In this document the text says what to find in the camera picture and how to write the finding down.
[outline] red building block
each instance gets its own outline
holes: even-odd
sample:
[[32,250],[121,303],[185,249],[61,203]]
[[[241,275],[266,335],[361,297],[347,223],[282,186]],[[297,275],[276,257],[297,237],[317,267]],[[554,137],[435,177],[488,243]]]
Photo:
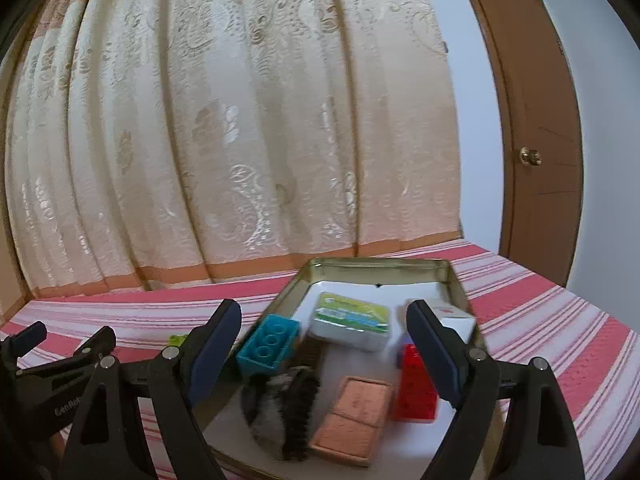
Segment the red building block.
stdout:
[[404,347],[400,387],[393,419],[399,422],[433,422],[438,393],[414,345]]

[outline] curtain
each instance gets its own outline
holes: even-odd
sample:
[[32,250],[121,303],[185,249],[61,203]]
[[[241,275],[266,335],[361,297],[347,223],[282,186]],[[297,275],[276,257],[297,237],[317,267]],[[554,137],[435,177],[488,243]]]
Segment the curtain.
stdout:
[[2,72],[7,207],[36,296],[459,235],[429,0],[44,0]]

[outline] white wall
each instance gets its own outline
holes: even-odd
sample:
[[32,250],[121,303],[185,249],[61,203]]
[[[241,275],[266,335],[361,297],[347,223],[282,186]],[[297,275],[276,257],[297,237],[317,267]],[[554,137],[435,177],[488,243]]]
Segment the white wall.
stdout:
[[469,0],[431,0],[449,47],[460,157],[465,238],[497,252],[502,225],[504,159],[500,112],[489,56]]
[[640,50],[606,0],[544,0],[574,77],[584,199],[568,288],[640,331]]

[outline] pink and white tablecloth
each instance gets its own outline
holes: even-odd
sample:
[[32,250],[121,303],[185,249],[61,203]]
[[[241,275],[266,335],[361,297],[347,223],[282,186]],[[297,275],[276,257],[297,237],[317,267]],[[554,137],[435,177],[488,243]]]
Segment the pink and white tablecloth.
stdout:
[[[604,479],[640,428],[638,334],[592,304],[501,256],[465,240],[390,256],[452,260],[492,356],[551,363],[574,419],[586,478]],[[172,334],[189,332],[223,298],[242,306],[246,330],[294,272],[192,288],[31,301],[0,330],[18,332],[36,320],[47,340],[20,363],[50,362],[73,350],[103,325],[118,337],[121,361],[152,357]],[[148,399],[141,401],[149,447],[162,479],[171,471]]]

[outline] orange rectangular block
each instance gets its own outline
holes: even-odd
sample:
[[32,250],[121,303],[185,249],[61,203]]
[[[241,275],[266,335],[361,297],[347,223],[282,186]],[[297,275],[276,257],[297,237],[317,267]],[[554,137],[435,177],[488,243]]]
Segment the orange rectangular block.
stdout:
[[309,443],[327,459],[367,467],[380,440],[393,396],[384,381],[346,376],[332,412]]

